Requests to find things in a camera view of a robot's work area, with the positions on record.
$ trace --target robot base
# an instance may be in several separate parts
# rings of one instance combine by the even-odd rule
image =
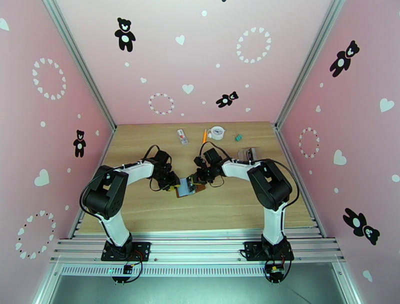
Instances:
[[[278,244],[269,243],[264,236],[261,236],[261,241],[246,241],[244,244],[244,252],[247,261],[293,261],[291,246],[286,237]]]
[[[142,262],[149,260],[150,242],[134,242],[132,236],[126,240],[125,244],[121,247],[115,246],[106,241],[104,244],[101,260],[104,262],[118,262],[118,261],[139,261],[139,257],[135,251],[141,253]]]

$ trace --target black teddy bear decal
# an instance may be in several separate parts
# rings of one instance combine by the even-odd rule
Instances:
[[[119,30],[115,32],[115,37],[119,38],[119,48],[123,51],[132,52],[134,46],[132,41],[136,41],[135,35],[130,31],[131,22],[126,19],[118,18]]]
[[[75,146],[75,157],[84,157],[84,148],[86,147],[84,135],[84,131],[76,130],[76,139],[73,142],[73,145]]]
[[[372,228],[367,225],[367,220],[364,214],[359,213],[358,215],[351,209],[346,208],[344,211],[348,216],[343,215],[343,220],[347,225],[353,228],[353,233],[358,237],[365,236],[372,245],[376,245],[378,237],[381,235],[379,230]]]
[[[236,92],[233,91],[232,94],[230,95],[223,94],[222,98],[218,99],[215,103],[218,105],[218,108],[223,108],[225,106],[230,106],[232,104],[232,101],[238,98],[239,98],[238,94],[236,94]]]
[[[343,69],[346,71],[350,67],[350,62],[352,61],[351,58],[357,54],[360,51],[360,48],[358,47],[357,43],[353,40],[346,51],[341,50],[339,53],[337,53],[337,59],[332,63],[330,66],[329,71],[333,71],[332,76],[336,77],[338,76]]]

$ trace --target pink backdrop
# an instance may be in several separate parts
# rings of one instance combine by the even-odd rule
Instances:
[[[370,304],[399,302],[399,11],[398,1],[347,1],[283,125],[322,224]],[[333,77],[352,40],[359,52]],[[379,230],[376,245],[353,234],[345,208]]]
[[[31,303],[111,130],[42,1],[0,1],[0,45],[0,302]]]
[[[57,0],[119,125],[275,121],[330,2]]]

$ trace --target wooden tabletop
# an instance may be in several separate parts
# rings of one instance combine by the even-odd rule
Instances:
[[[219,125],[213,123],[168,123],[120,125],[111,142],[104,164],[119,166],[143,158],[147,149],[157,144],[172,157],[172,170],[179,178],[196,172],[193,159],[199,155],[204,129]],[[238,158],[241,148],[256,147],[258,158],[270,158],[287,165],[278,139],[269,122],[231,122],[220,124],[225,130],[222,140],[213,140],[232,158]],[[182,145],[177,130],[183,129],[189,143]],[[235,134],[242,140],[236,142]],[[207,144],[203,152],[212,146]],[[282,169],[293,186],[290,175]],[[122,217],[128,230],[180,231],[210,229],[251,229],[264,226],[263,207],[258,202],[251,184],[242,179],[226,177],[219,188],[206,186],[206,190],[191,196],[177,198],[174,191],[154,192],[149,189],[149,180],[139,180],[126,188],[122,206]],[[222,182],[220,177],[214,185]],[[313,226],[304,201],[299,200],[286,209],[285,227]],[[103,232],[101,225],[92,216],[85,215],[79,233]]]

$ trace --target black mounting plate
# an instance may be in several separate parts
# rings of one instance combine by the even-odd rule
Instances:
[[[289,242],[284,244],[280,252],[274,255],[272,258],[267,258],[267,255],[263,249],[263,243],[261,241],[245,241],[243,245],[244,255],[246,256],[247,261],[281,261],[282,255],[286,261],[293,261],[295,259]]]
[[[131,242],[132,244],[132,249],[131,249],[131,255],[130,258],[124,260],[124,261],[133,261],[133,262],[139,262],[140,258],[138,257],[138,254],[135,254],[135,251],[138,251],[141,253],[143,256],[142,262],[147,262],[149,261],[149,254],[150,254],[150,247],[152,243],[146,242],[146,241],[133,241]],[[110,243],[105,242],[103,252],[101,254],[101,260],[104,262],[120,262],[121,260],[113,256],[113,251],[110,250]]]

